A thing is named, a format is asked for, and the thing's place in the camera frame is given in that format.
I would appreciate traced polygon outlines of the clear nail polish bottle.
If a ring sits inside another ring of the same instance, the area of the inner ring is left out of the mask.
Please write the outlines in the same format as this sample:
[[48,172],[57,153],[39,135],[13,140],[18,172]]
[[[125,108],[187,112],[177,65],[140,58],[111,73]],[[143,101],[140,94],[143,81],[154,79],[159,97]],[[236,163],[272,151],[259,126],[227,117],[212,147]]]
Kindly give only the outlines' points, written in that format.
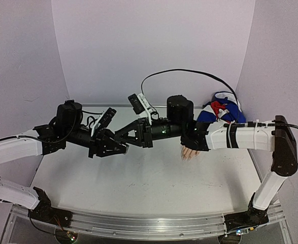
[[129,150],[129,145],[125,145],[123,148],[123,154],[127,154],[128,150]]

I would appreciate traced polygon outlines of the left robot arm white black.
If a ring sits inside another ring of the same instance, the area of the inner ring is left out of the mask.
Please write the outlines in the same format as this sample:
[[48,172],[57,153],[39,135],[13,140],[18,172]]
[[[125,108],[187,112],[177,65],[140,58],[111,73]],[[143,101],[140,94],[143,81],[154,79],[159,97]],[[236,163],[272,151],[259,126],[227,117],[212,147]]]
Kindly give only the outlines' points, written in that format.
[[[0,173],[15,173],[14,163],[53,154],[66,148],[68,143],[88,150],[88,157],[107,157],[125,154],[127,145],[118,142],[108,125],[116,110],[108,108],[98,113],[92,123],[83,124],[86,112],[80,103],[65,101],[57,108],[56,116],[48,124],[36,126],[27,132],[0,139]],[[0,201],[13,203],[34,211],[44,222],[55,217],[51,200],[38,187],[28,187],[16,176],[0,176]]]

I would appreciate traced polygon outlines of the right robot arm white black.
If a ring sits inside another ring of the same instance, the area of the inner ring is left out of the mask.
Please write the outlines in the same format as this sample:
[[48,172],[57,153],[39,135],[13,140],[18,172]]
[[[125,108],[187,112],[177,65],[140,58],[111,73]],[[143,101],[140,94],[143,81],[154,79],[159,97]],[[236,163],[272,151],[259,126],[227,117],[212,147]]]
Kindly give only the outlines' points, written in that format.
[[196,151],[223,148],[244,148],[273,152],[269,173],[253,194],[248,209],[226,215],[225,222],[244,226],[267,221],[267,210],[284,181],[298,169],[296,140],[285,117],[277,115],[272,122],[247,123],[212,122],[193,119],[193,103],[182,95],[167,99],[167,117],[139,118],[116,131],[115,138],[143,148],[154,140],[180,137],[181,144]]

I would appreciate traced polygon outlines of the blue white red jacket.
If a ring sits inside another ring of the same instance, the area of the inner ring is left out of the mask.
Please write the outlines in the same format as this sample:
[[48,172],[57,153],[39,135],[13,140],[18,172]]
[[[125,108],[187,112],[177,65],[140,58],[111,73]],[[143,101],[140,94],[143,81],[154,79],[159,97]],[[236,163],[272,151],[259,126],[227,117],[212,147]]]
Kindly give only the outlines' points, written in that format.
[[203,105],[197,121],[203,123],[213,123],[222,120],[228,124],[236,121],[246,123],[241,104],[236,100],[235,95],[230,92],[217,92],[212,100]]

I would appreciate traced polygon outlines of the mannequin hand with long nails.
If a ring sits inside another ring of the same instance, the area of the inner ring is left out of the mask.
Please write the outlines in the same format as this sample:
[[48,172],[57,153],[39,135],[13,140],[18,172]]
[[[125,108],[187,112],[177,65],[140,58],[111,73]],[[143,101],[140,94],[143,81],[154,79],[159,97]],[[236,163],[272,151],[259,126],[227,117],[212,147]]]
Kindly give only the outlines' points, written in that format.
[[200,154],[199,151],[189,149],[185,146],[183,146],[182,149],[181,149],[181,158],[182,158],[183,161],[191,160],[191,159],[195,158],[196,156],[198,156],[199,154]]

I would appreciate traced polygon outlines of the aluminium front rail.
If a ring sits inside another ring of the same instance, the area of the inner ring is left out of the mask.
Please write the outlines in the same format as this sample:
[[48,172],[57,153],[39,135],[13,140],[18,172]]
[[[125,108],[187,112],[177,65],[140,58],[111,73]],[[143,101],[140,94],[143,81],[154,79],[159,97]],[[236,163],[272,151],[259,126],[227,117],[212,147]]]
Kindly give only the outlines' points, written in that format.
[[58,227],[60,230],[98,237],[144,241],[201,239],[227,234],[242,235],[285,220],[280,203],[271,205],[267,213],[258,214],[261,218],[259,221],[252,220],[242,212],[226,215],[218,213],[178,217],[127,217],[72,212],[46,205],[31,211],[22,207],[13,209],[31,218],[35,223]]

